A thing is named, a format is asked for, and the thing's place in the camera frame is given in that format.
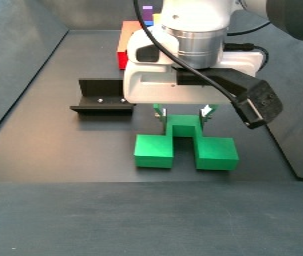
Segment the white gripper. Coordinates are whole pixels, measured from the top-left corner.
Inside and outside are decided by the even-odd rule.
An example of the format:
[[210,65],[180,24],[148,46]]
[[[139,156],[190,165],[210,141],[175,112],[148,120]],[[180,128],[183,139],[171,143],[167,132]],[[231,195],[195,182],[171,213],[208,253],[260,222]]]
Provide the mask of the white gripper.
[[[260,53],[223,50],[224,30],[191,33],[156,25],[148,27],[148,32],[171,54],[199,71],[204,68],[231,68],[255,76],[262,66]],[[179,65],[159,51],[143,30],[138,30],[130,38],[127,55],[123,93],[131,103],[207,104],[200,109],[200,120],[206,122],[218,109],[215,104],[228,102],[214,87],[178,84]],[[164,122],[166,109],[160,104],[154,104],[152,108],[155,117]]]

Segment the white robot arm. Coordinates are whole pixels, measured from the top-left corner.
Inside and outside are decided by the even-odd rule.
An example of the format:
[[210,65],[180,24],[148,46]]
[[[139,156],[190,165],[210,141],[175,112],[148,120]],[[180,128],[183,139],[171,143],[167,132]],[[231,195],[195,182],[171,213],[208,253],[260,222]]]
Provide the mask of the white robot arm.
[[231,103],[255,128],[282,112],[268,83],[255,78],[263,57],[224,46],[231,15],[246,10],[303,41],[303,0],[163,0],[160,23],[134,32],[123,79],[131,103]]

